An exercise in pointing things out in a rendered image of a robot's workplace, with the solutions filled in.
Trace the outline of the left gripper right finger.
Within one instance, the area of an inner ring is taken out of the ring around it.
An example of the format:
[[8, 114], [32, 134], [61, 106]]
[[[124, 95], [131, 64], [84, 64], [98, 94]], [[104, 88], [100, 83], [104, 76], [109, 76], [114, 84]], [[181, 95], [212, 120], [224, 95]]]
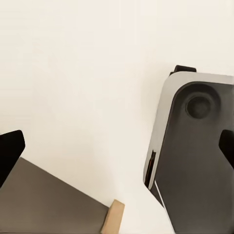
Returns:
[[234, 169], [234, 132], [224, 129], [218, 146]]

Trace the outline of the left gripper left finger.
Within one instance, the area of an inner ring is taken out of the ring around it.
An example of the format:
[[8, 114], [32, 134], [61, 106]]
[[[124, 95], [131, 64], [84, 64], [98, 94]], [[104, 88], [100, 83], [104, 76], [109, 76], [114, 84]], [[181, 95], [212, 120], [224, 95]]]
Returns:
[[22, 130], [0, 135], [0, 188], [25, 149]]

